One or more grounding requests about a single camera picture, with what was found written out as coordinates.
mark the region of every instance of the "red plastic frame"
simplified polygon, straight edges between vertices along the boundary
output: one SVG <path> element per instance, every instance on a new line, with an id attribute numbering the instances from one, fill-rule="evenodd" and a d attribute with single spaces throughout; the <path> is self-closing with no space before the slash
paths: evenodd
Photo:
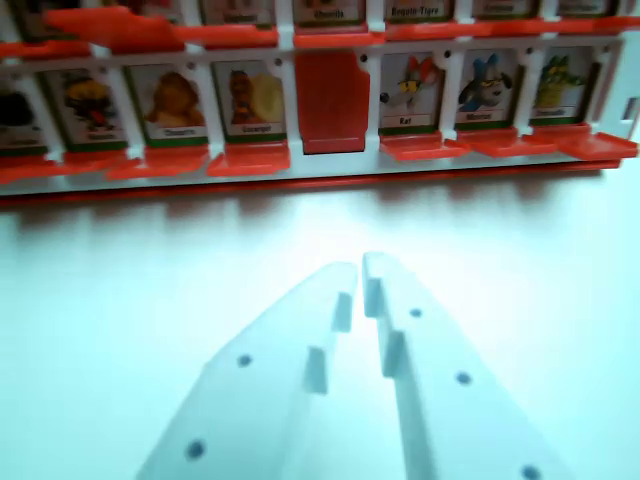
<path id="1" fill-rule="evenodd" d="M 92 192 L 41 193 L 33 195 L 0 196 L 0 207 L 13 208 L 17 205 L 42 202 L 88 202 L 128 198 L 158 198 L 175 195 L 208 195 L 259 190 L 321 189 L 356 187 L 359 185 L 379 185 L 389 182 L 418 182 L 450 180 L 467 177 L 491 177 L 518 174 L 545 174 L 562 172 L 582 172 L 618 168 L 620 160 L 594 162 L 563 162 L 544 165 L 516 165 L 512 167 L 466 168 L 435 172 L 387 173 L 353 175 L 343 177 L 299 178 L 292 180 L 264 180 L 257 182 L 230 182 L 204 185 L 176 185 L 167 187 L 118 188 Z"/>
<path id="2" fill-rule="evenodd" d="M 293 44 L 297 48 L 353 48 L 384 43 L 384 33 L 343 32 L 343 33 L 296 33 Z"/>
<path id="3" fill-rule="evenodd" d="M 396 162 L 419 162 L 438 158 L 455 158 L 466 155 L 471 147 L 456 140 L 442 141 L 440 132 L 427 135 L 380 136 L 380 151 Z"/>
<path id="4" fill-rule="evenodd" d="M 541 155 L 557 150 L 554 142 L 549 139 L 535 138 L 532 135 L 518 137 L 518 131 L 514 127 L 458 132 L 458 141 L 493 158 Z"/>
<path id="5" fill-rule="evenodd" d="M 540 35 L 551 32 L 580 34 L 592 33 L 595 28 L 595 20 L 589 18 L 562 18 L 557 22 L 525 18 L 486 23 L 490 24 L 491 35 L 494 36 Z"/>
<path id="6" fill-rule="evenodd" d="M 210 177 L 271 175 L 291 166 L 287 142 L 227 144 L 207 167 Z"/>
<path id="7" fill-rule="evenodd" d="M 463 36 L 488 37 L 491 33 L 491 25 L 485 22 L 412 23 L 408 25 L 387 23 L 385 39 L 390 42 L 412 42 Z"/>
<path id="8" fill-rule="evenodd" d="M 209 159 L 208 145 L 195 147 L 146 147 L 144 161 L 124 160 L 107 172 L 107 180 L 173 177 L 195 172 Z"/>
<path id="9" fill-rule="evenodd" d="M 275 28 L 255 25 L 172 25 L 166 18 L 133 14 L 126 7 L 51 10 L 45 21 L 84 42 L 110 48 L 114 53 L 180 51 L 185 42 L 207 48 L 273 47 Z"/>
<path id="10" fill-rule="evenodd" d="M 79 40 L 48 40 L 43 43 L 0 43 L 0 59 L 17 57 L 26 60 L 88 57 L 89 45 Z"/>
<path id="11" fill-rule="evenodd" d="M 536 127 L 533 138 L 552 141 L 558 151 L 584 161 L 601 161 L 608 158 L 634 158 L 638 144 L 607 133 L 591 133 L 589 125 Z"/>

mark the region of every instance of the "cartoon character picture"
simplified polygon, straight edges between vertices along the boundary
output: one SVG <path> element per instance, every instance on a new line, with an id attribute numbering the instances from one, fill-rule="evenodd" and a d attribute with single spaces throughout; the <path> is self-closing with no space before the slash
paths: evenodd
<path id="1" fill-rule="evenodd" d="M 249 78 L 242 70 L 232 70 L 229 79 L 233 125 L 282 121 L 284 101 L 280 81 L 271 75 Z"/>
<path id="2" fill-rule="evenodd" d="M 126 146 L 111 89 L 98 80 L 97 72 L 52 70 L 39 77 L 67 149 L 88 152 Z"/>
<path id="3" fill-rule="evenodd" d="M 531 125 L 562 125 L 583 121 L 595 80 L 593 47 L 551 47 L 545 54 Z"/>
<path id="4" fill-rule="evenodd" d="M 162 128 L 202 127 L 204 116 L 197 109 L 198 94 L 178 72 L 163 74 L 153 92 L 153 108 L 145 120 Z"/>
<path id="5" fill-rule="evenodd" d="M 249 75 L 242 70 L 232 70 L 229 91 L 233 109 L 232 124 L 262 123 L 262 119 L 253 111 L 253 84 Z"/>
<path id="6" fill-rule="evenodd" d="M 285 138 L 282 82 L 265 62 L 218 62 L 214 73 L 228 139 L 253 135 L 257 141 L 261 134 Z"/>
<path id="7" fill-rule="evenodd" d="M 436 129 L 443 72 L 431 53 L 382 56 L 379 133 L 430 133 Z"/>
<path id="8" fill-rule="evenodd" d="M 481 107 L 495 107 L 512 87 L 511 77 L 498 69 L 498 54 L 491 54 L 486 62 L 476 58 L 473 79 L 458 97 L 458 103 L 462 105 L 458 111 L 475 112 Z"/>
<path id="9" fill-rule="evenodd" d="M 116 112 L 108 88 L 85 73 L 79 76 L 68 73 L 65 77 L 64 105 L 73 110 L 88 131 L 113 130 L 115 126 L 109 119 L 115 117 Z"/>
<path id="10" fill-rule="evenodd" d="M 33 120 L 31 107 L 22 93 L 0 89 L 0 128 L 22 127 Z"/>
<path id="11" fill-rule="evenodd" d="M 46 147 L 43 148 L 40 128 L 35 124 L 35 115 L 27 98 L 2 82 L 0 83 L 0 155 L 15 149 L 21 154 L 24 154 L 25 149 L 33 153 L 46 151 Z"/>
<path id="12" fill-rule="evenodd" d="M 561 105 L 566 89 L 579 87 L 587 83 L 586 76 L 569 72 L 569 56 L 554 55 L 542 69 L 535 106 L 538 108 L 555 108 Z"/>
<path id="13" fill-rule="evenodd" d="M 380 94 L 380 101 L 389 107 L 404 105 L 408 113 L 413 113 L 415 105 L 426 88 L 435 84 L 440 70 L 435 65 L 432 57 L 427 57 L 418 62 L 411 55 L 404 69 L 404 73 L 398 82 L 398 91 L 389 95 L 388 92 Z"/>

